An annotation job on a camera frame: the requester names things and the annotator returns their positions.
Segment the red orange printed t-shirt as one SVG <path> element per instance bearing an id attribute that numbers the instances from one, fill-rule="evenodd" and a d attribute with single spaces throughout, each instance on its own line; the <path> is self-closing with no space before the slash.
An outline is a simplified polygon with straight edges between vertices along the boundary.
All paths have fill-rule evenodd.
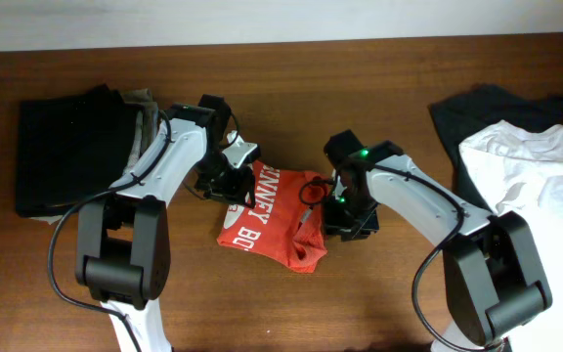
<path id="1" fill-rule="evenodd" d="M 252 164 L 255 205 L 228 207 L 217 243 L 269 257 L 297 273 L 312 273 L 327 254 L 318 202 L 326 177 L 314 171 Z"/>

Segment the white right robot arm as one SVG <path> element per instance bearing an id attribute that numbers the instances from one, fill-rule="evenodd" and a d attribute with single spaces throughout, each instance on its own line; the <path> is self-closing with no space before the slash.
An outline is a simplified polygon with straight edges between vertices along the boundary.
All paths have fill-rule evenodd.
<path id="1" fill-rule="evenodd" d="M 329 138 L 324 153 L 333 167 L 323 200 L 326 234 L 365 240 L 378 231 L 376 208 L 384 205 L 433 244 L 412 279 L 411 302 L 435 349 L 502 351 L 512 330 L 551 307 L 551 289 L 523 217 L 495 215 L 459 198 L 390 141 L 366 147 L 346 130 Z M 452 317 L 445 333 L 429 324 L 418 300 L 422 275 L 437 256 L 443 258 Z"/>

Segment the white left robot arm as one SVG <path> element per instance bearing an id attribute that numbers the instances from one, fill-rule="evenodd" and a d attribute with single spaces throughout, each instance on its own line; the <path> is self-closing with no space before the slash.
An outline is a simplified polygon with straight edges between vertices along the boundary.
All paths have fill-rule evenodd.
<path id="1" fill-rule="evenodd" d="M 222 97 L 168 109 L 132 171 L 79 208 L 75 277 L 109 314 L 123 351 L 169 351 L 159 296 L 170 270 L 167 208 L 190 171 L 204 198 L 251 208 L 260 151 Z"/>

